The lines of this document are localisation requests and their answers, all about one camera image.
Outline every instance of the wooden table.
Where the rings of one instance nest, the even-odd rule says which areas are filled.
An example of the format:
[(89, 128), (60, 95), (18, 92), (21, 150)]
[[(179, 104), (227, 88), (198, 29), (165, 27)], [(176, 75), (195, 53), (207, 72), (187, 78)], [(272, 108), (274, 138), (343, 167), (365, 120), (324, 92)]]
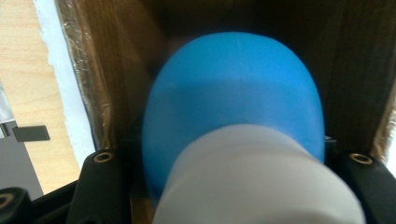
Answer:
[(46, 125), (50, 141), (25, 143), (44, 193), (78, 178), (63, 105), (32, 0), (0, 0), (0, 81), (20, 127)]

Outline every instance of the blue balloon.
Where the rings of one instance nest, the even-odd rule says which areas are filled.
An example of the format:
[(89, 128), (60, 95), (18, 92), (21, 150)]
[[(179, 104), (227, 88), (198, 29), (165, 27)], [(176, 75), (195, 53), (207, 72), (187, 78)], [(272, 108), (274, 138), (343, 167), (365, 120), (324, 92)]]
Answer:
[(278, 130), (324, 160), (318, 91), (300, 59), (274, 39), (206, 35), (176, 52), (158, 75), (143, 127), (148, 189), (158, 199), (181, 151), (232, 124)]

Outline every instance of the light wood surface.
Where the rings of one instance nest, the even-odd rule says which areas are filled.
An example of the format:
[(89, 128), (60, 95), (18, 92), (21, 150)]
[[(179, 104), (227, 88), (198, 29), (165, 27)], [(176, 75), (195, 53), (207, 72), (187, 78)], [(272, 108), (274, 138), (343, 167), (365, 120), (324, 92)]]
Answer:
[(78, 178), (64, 113), (33, 0), (0, 0), (0, 81), (20, 127), (46, 125), (50, 141), (25, 143), (44, 193)]

